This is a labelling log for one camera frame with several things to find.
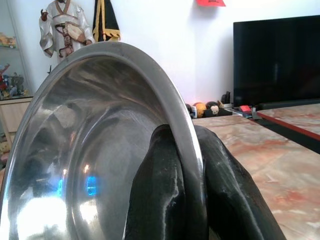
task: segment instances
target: marble table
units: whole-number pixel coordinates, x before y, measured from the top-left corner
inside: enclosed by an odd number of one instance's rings
[[[242,116],[195,119],[248,170],[287,240],[320,240],[320,155]]]
[[[266,120],[320,141],[320,103],[261,110],[257,114]]]
[[[0,170],[0,189],[1,189],[2,181],[4,179],[4,175],[5,175],[5,168]]]

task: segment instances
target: wooden cabinet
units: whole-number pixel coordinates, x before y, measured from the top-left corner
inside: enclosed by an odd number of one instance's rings
[[[0,101],[0,120],[10,148],[32,97]]]

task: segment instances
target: stuffed toy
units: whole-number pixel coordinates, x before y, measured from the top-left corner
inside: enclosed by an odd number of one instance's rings
[[[10,146],[7,141],[0,143],[0,152],[2,153],[2,156],[0,158],[0,161],[3,164],[7,164],[8,158],[9,158],[9,152],[10,152]]]

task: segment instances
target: white robe figure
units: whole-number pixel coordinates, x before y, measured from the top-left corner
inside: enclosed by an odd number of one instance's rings
[[[83,9],[71,2],[71,0],[66,0],[65,3],[55,0],[49,4],[46,12],[48,13],[46,21],[43,21],[41,17],[39,19],[41,31],[40,46],[46,56],[51,58],[54,51],[56,51],[58,62],[61,62],[68,55],[67,51],[63,50],[66,47],[65,37],[56,28],[57,25],[65,24],[66,22],[79,26],[84,32],[85,40],[95,43],[92,29],[86,20]],[[84,43],[74,39],[71,39],[71,43],[73,52],[85,46]]]

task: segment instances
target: red object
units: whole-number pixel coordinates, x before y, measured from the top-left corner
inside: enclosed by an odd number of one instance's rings
[[[196,0],[200,6],[205,7],[225,7],[223,0]]]
[[[251,109],[248,105],[242,105],[242,106],[240,106],[240,109],[244,113],[251,113]]]

